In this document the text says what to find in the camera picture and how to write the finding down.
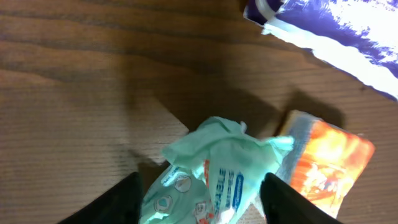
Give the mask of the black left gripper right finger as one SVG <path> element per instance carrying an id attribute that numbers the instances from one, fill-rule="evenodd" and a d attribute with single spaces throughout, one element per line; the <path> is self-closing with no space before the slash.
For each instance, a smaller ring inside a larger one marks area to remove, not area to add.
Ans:
<path id="1" fill-rule="evenodd" d="M 268 224 L 342 224 L 270 172 L 262 181 L 260 198 Z"/>

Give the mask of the small orange snack packet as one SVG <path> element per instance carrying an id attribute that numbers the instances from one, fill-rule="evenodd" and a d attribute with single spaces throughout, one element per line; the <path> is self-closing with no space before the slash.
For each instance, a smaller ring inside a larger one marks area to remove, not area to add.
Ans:
<path id="1" fill-rule="evenodd" d="M 372 142 L 303 111 L 293 110 L 280 131 L 294 139 L 278 178 L 333 218 L 374 154 Z"/>

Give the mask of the purple noodle packet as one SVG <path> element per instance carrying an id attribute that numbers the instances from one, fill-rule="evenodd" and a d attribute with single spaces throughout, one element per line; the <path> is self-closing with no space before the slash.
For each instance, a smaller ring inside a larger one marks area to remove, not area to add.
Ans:
<path id="1" fill-rule="evenodd" d="M 397 99 L 396 0 L 249 0 L 243 16 Z"/>

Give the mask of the mint green wipes packet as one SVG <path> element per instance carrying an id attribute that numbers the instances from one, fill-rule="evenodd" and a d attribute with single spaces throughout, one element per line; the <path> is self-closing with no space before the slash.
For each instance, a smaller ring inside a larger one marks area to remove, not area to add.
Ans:
<path id="1" fill-rule="evenodd" d="M 291 136 L 261 140 L 245 130 L 210 117 L 164 148 L 170 165 L 144 196 L 140 223 L 237 223 L 294 145 Z"/>

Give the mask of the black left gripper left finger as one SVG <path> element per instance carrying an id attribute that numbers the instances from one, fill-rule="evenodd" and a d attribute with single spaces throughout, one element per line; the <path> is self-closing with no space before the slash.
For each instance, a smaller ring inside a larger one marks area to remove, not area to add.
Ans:
<path id="1" fill-rule="evenodd" d="M 137 224 L 142 198 L 141 177 L 133 172 L 59 224 Z"/>

